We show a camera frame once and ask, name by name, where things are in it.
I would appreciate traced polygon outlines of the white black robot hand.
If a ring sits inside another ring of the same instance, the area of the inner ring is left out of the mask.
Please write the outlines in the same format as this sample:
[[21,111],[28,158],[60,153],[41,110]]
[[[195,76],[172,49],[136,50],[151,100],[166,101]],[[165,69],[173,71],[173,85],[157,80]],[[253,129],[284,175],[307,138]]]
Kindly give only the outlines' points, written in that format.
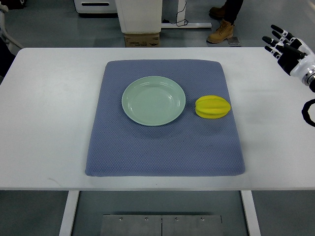
[[273,55],[286,74],[299,78],[304,85],[309,86],[307,79],[315,73],[314,52],[290,32],[276,25],[271,25],[271,29],[275,38],[262,38],[267,43],[265,50]]

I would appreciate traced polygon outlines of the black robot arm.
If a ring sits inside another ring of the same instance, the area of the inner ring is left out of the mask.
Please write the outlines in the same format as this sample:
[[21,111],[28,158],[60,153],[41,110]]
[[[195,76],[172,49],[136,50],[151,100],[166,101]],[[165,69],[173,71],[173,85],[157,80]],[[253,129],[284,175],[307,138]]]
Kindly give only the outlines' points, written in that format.
[[308,79],[307,79],[308,85],[310,90],[315,93],[315,74],[311,75]]

